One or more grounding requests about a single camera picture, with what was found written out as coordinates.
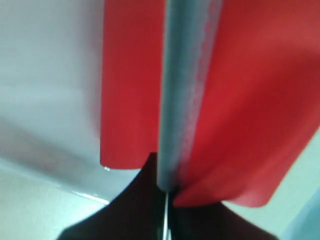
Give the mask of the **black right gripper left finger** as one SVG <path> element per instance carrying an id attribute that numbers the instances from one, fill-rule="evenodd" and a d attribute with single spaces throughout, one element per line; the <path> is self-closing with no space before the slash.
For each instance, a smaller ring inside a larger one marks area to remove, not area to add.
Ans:
<path id="1" fill-rule="evenodd" d="M 166 195 L 156 184 L 151 153 L 132 182 L 104 208 L 65 228 L 60 240 L 161 240 Z"/>

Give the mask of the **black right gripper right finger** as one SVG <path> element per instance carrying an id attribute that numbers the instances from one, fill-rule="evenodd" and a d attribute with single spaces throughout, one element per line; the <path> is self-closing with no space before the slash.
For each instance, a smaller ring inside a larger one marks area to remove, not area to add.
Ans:
<path id="1" fill-rule="evenodd" d="M 171 240 L 277 240 L 274 234 L 247 221 L 222 202 L 192 207 L 173 205 L 178 190 L 168 194 Z"/>

